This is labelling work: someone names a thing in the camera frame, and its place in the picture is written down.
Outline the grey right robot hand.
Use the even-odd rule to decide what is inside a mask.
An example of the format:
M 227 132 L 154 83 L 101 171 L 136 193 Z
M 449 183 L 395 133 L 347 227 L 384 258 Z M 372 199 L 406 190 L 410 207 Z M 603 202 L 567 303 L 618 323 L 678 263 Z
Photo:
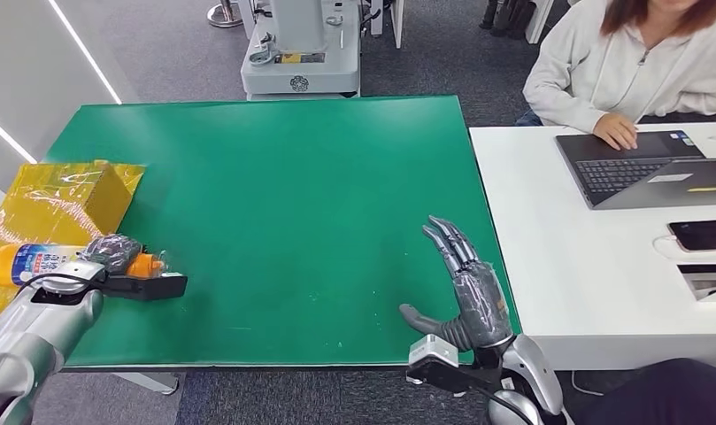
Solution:
M 493 267 L 481 260 L 467 236 L 452 222 L 430 215 L 422 232 L 434 244 L 450 275 L 458 316 L 437 321 L 401 304 L 405 322 L 424 335 L 439 336 L 462 352 L 506 344 L 514 336 L 509 310 Z

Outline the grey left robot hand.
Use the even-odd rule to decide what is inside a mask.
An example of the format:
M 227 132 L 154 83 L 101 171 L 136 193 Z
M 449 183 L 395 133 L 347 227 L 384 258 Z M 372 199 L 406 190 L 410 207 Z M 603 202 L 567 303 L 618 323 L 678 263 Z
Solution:
M 125 275 L 142 253 L 143 245 L 135 239 L 110 234 L 92 240 L 79 253 L 79 259 L 104 266 L 109 274 Z

